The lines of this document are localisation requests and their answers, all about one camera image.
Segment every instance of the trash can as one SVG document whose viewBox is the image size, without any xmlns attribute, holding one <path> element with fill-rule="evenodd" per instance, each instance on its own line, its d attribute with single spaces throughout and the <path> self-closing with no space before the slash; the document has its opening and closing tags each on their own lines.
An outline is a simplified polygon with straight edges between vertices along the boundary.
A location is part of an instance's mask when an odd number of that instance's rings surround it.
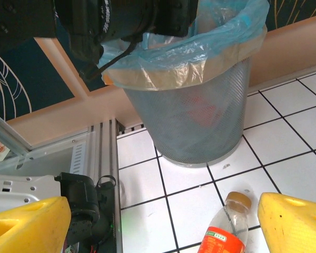
<svg viewBox="0 0 316 253">
<path fill-rule="evenodd" d="M 166 91 L 124 89 L 157 150 L 181 164 L 214 162 L 243 132 L 250 60 L 201 85 Z"/>
<path fill-rule="evenodd" d="M 237 146 L 250 57 L 265 38 L 268 9 L 267 0 L 199 0 L 190 36 L 171 40 L 146 34 L 131 55 L 107 69 L 163 156 L 202 164 Z M 100 66 L 126 48 L 120 41 L 103 46 Z"/>
</svg>

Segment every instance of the metal wastebasket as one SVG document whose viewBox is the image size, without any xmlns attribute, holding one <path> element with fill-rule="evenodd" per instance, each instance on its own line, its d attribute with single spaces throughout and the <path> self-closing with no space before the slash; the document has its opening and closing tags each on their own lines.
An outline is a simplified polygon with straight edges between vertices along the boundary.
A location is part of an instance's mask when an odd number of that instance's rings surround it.
<svg viewBox="0 0 316 253">
<path fill-rule="evenodd" d="M 201 164 L 219 161 L 238 145 L 249 76 L 250 60 L 245 59 L 200 85 L 124 91 L 163 156 Z"/>
</svg>

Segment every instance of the red label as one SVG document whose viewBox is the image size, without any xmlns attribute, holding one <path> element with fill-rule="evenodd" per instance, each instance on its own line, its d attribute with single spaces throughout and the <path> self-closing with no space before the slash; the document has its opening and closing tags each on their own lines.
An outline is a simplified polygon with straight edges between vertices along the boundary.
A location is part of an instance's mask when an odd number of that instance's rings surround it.
<svg viewBox="0 0 316 253">
<path fill-rule="evenodd" d="M 243 242 L 221 228 L 209 227 L 198 253 L 244 253 Z"/>
</svg>

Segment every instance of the bottle cap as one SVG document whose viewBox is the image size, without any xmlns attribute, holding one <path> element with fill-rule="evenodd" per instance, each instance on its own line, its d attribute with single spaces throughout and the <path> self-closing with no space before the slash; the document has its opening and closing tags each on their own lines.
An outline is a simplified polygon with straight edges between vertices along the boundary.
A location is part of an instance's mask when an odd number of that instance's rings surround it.
<svg viewBox="0 0 316 253">
<path fill-rule="evenodd" d="M 252 201 L 250 198 L 248 198 L 245 194 L 242 194 L 240 192 L 232 191 L 228 194 L 226 201 L 227 200 L 233 200 L 236 202 L 239 202 L 243 204 L 247 209 L 251 209 L 252 207 Z"/>
</svg>

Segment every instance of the trash bag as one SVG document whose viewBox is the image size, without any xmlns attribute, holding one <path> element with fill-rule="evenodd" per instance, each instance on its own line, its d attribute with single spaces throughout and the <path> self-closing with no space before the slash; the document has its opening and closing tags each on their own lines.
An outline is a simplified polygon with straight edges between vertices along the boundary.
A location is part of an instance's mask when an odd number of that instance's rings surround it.
<svg viewBox="0 0 316 253">
<path fill-rule="evenodd" d="M 104 74 L 124 89 L 161 91 L 205 83 L 256 53 L 266 35 L 267 0 L 199 0 L 185 38 L 144 34 L 134 52 Z M 128 46 L 110 41 L 98 67 Z"/>
</svg>

